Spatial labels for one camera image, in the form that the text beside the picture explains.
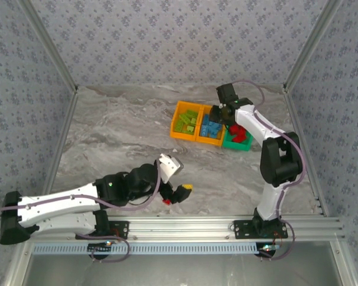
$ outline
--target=wall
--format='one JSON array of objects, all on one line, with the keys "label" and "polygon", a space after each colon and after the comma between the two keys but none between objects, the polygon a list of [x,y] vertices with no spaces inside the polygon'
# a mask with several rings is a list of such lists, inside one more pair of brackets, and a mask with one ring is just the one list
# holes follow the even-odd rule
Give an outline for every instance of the wall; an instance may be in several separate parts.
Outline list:
[{"label": "wall", "polygon": [[344,1],[292,91],[329,211],[358,265],[358,0]]},{"label": "wall", "polygon": [[325,0],[32,0],[78,85],[283,83]]},{"label": "wall", "polygon": [[[0,0],[0,205],[42,191],[69,100],[16,0]],[[0,245],[0,284],[12,251]]]}]

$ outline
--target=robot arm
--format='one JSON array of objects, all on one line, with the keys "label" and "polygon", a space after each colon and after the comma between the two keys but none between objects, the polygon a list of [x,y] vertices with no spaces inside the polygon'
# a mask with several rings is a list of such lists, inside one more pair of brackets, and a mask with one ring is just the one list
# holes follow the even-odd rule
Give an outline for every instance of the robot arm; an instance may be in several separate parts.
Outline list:
[{"label": "robot arm", "polygon": [[129,173],[107,175],[69,191],[37,197],[22,197],[17,191],[9,192],[3,207],[13,209],[1,212],[0,243],[17,244],[31,236],[47,233],[113,235],[104,210],[108,206],[98,200],[122,210],[129,201],[153,195],[159,184],[158,192],[165,203],[180,203],[190,195],[192,186],[181,185],[173,191],[169,179],[182,168],[179,160],[161,154],[158,166],[143,164]]},{"label": "robot arm", "polygon": [[212,107],[210,121],[229,126],[238,124],[244,127],[263,149],[260,172],[265,180],[264,192],[255,209],[253,221],[257,232],[265,234],[266,226],[277,221],[277,206],[281,207],[284,198],[284,196],[281,198],[283,186],[296,180],[297,175],[302,171],[301,159],[295,148],[273,130],[287,135],[300,145],[298,136],[294,132],[286,133],[275,127],[255,110],[255,106],[249,99],[239,99],[231,83],[219,86],[217,92],[220,105]]}]

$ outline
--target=red object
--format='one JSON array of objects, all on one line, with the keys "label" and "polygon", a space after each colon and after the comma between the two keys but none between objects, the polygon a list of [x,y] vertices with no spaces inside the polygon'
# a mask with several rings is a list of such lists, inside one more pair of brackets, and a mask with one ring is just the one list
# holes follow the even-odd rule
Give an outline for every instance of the red object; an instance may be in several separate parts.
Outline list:
[{"label": "red object", "polygon": [[244,127],[240,125],[237,124],[232,125],[231,127],[229,127],[228,132],[230,135],[236,135],[232,139],[232,142],[241,143],[246,139],[246,130]]}]

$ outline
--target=marble surface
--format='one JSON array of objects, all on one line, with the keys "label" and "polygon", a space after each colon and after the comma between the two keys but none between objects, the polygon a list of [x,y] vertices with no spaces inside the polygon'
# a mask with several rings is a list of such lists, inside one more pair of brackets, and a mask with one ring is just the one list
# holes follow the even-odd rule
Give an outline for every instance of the marble surface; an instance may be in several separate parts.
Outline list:
[{"label": "marble surface", "polygon": [[[157,196],[139,213],[252,214],[264,185],[259,171],[261,148],[255,140],[251,150],[243,152],[169,136],[177,101],[218,104],[215,87],[80,87],[53,192],[76,188],[111,173],[130,171],[165,153],[184,164],[184,169],[171,179],[172,184],[193,184],[193,193],[185,202],[173,206],[167,206]],[[236,85],[235,90],[240,97],[248,97],[254,103],[260,101],[253,86]],[[267,101],[260,108],[262,114],[283,130],[293,130],[279,86],[267,86],[264,92]],[[288,192],[282,210],[292,214],[317,212],[307,177]]]}]

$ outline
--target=orange bin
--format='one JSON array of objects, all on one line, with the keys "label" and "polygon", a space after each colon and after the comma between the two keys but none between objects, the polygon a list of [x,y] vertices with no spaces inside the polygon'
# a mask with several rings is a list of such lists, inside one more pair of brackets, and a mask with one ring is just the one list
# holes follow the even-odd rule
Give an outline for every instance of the orange bin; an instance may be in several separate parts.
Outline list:
[{"label": "orange bin", "polygon": [[[218,132],[216,139],[200,136],[200,127],[203,122],[203,117],[204,115],[209,114],[209,112],[211,111],[211,107],[212,107],[211,105],[202,105],[197,103],[178,101],[177,108],[174,113],[174,117],[172,118],[171,121],[170,136],[177,139],[197,141],[197,142],[211,144],[215,146],[221,146],[221,144],[223,143],[224,134],[226,132],[226,128],[224,126]],[[186,113],[188,110],[192,110],[198,113],[196,118],[196,126],[195,126],[194,134],[191,135],[182,132],[175,132],[174,129],[179,120],[179,115]]]}]

